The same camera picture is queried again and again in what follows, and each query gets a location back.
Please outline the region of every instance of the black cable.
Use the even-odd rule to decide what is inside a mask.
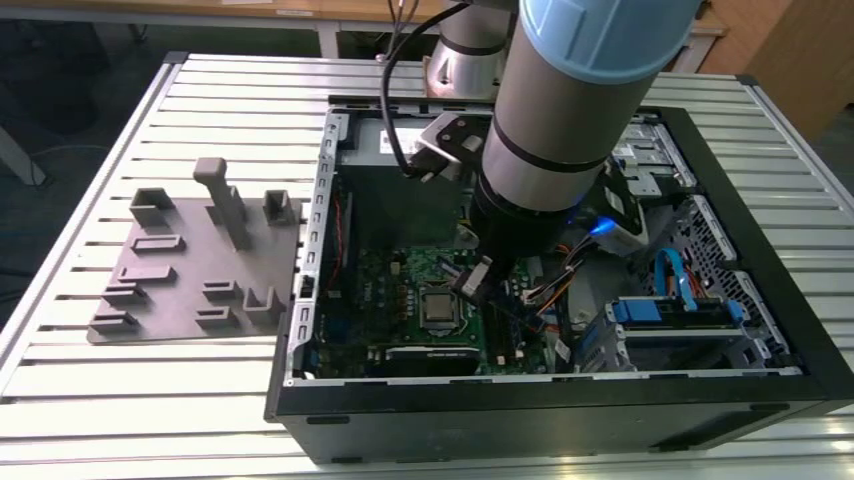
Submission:
[[[398,29],[400,27],[400,21],[403,20],[403,0],[398,0],[398,13],[395,14],[394,6],[391,5],[391,0],[388,0],[388,9],[391,11],[391,40],[388,41],[388,48],[386,49],[386,58],[391,55],[391,52],[395,51],[395,43],[398,43]]]
[[[418,38],[428,29],[435,27],[442,20],[456,15],[466,8],[468,8],[467,3],[459,3],[448,8],[446,11],[440,12],[432,18],[430,18],[424,23],[422,23],[412,33],[403,39],[400,45],[392,50],[391,55],[386,59],[386,68],[383,69],[383,77],[380,79],[379,84],[379,105],[383,113],[383,124],[386,125],[386,133],[388,135],[388,144],[391,145],[391,150],[395,155],[395,161],[398,162],[398,166],[400,170],[403,170],[403,174],[407,177],[412,177],[416,173],[415,169],[410,166],[406,157],[403,156],[403,149],[400,148],[400,140],[398,139],[398,132],[395,131],[395,123],[391,118],[391,112],[388,109],[388,83],[391,81],[391,72],[395,69],[395,65],[398,64],[398,57],[403,48],[410,44],[414,38]]]
[[[398,21],[395,22],[394,31],[391,33],[391,42],[388,43],[388,50],[386,52],[386,57],[388,57],[388,54],[394,51],[395,44],[398,43],[398,37],[403,35],[403,31],[406,30],[406,28],[410,26],[410,23],[412,22],[412,18],[415,17],[415,10],[418,10],[419,3],[420,3],[420,0],[415,0],[412,2],[412,8],[410,8],[410,14],[406,17],[406,20],[403,20],[403,4],[400,4],[400,10],[398,11]]]

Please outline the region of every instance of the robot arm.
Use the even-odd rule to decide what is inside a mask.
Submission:
[[[440,24],[432,93],[488,97],[500,78],[470,209],[491,264],[475,278],[500,282],[518,258],[554,245],[683,45],[699,1],[472,0]],[[495,26],[510,13],[492,7],[512,5],[519,22],[495,73],[504,40]]]

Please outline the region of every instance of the aluminum profile table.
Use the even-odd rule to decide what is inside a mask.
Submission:
[[[707,452],[316,466],[261,419],[273,338],[89,346],[87,323],[139,187],[203,196],[221,156],[244,197],[307,198],[329,94],[373,94],[371,61],[189,55],[163,65],[0,336],[0,478],[850,478],[854,408]],[[392,95],[423,94],[404,63]],[[837,345],[854,361],[850,195],[758,87],[662,75],[651,105],[688,110]]]

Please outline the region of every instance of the orange wire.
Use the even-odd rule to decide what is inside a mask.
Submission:
[[[538,315],[543,314],[543,312],[548,309],[548,307],[551,307],[551,305],[558,300],[558,297],[563,295],[563,292],[566,292],[566,289],[570,288],[570,284],[572,283],[572,278],[570,278],[570,281],[563,284],[563,286],[558,289],[555,294],[551,296],[551,298],[548,299],[548,302],[546,302],[546,305],[543,305],[543,308],[540,308],[539,311],[536,312]]]

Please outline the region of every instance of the green circuit board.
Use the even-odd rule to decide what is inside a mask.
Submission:
[[[486,361],[483,320],[478,309],[454,297],[459,326],[452,330],[422,328],[423,295],[448,292],[450,279],[438,267],[443,257],[460,267],[475,264],[474,252],[447,248],[406,248],[394,251],[359,252],[353,287],[355,312],[348,331],[349,347],[372,346],[454,346],[475,347],[482,352],[480,374],[530,373],[542,363],[542,352],[527,349],[524,361],[512,366],[490,365]],[[531,278],[518,267],[507,290],[518,295],[530,288]]]

